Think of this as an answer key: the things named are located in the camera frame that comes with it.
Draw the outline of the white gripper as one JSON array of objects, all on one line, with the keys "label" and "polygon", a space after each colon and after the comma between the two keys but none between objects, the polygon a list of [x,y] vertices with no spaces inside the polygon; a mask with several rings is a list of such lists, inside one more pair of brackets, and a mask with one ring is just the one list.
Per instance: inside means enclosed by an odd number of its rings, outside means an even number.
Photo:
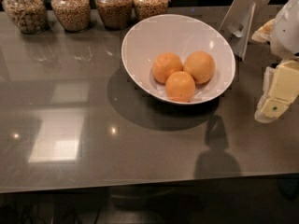
[{"label": "white gripper", "polygon": [[289,0],[272,19],[256,30],[251,39],[270,41],[274,55],[283,60],[275,68],[267,67],[263,76],[263,95],[257,104],[255,119],[270,123],[279,119],[299,95],[299,0]]}]

